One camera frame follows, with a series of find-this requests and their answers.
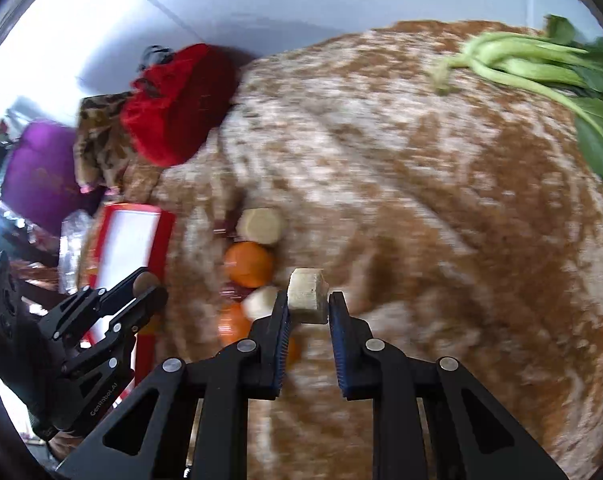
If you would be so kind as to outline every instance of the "orange fruit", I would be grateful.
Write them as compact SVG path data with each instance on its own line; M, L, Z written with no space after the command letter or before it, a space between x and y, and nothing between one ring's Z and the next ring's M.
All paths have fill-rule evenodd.
M259 244L239 242L232 244L226 251L224 269L233 282L258 288L272 279L274 258Z
M286 357L286 367L295 364L301 357L301 346L298 345L294 337L288 340L288 356Z
M219 339L223 346L248 337L252 323L244 316L240 303L231 303L221 311L217 322Z

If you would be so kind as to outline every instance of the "green vegetable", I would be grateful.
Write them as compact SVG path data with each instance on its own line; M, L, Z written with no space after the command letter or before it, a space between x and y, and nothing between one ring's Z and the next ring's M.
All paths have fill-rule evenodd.
M603 178L603 138L583 119L576 117L577 143L591 169Z
M433 85L445 94L451 90L451 69L470 68L494 83L562 104L575 113L577 140L585 160L603 178L603 38L578 44L576 36L573 25L561 16L547 16L545 36L485 32L467 41L460 54L435 64ZM556 86L575 96L553 88Z
M546 36L555 43L567 45L575 41L577 31L563 16L546 16Z

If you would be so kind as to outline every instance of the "plastic bag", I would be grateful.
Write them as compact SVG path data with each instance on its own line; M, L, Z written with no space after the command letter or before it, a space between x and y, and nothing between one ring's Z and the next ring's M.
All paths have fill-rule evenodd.
M91 216L83 210L69 214L61 223L59 247L59 291L74 294L77 291L81 249L92 225Z

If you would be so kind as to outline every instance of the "red bag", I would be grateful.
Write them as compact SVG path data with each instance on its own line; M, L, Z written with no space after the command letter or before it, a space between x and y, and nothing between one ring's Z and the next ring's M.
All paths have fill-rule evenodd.
M237 86L235 69L218 48L203 43L172 52L157 45L144 54L159 55L149 68L142 62L137 91L121 111L139 153L167 168L183 164L223 121Z

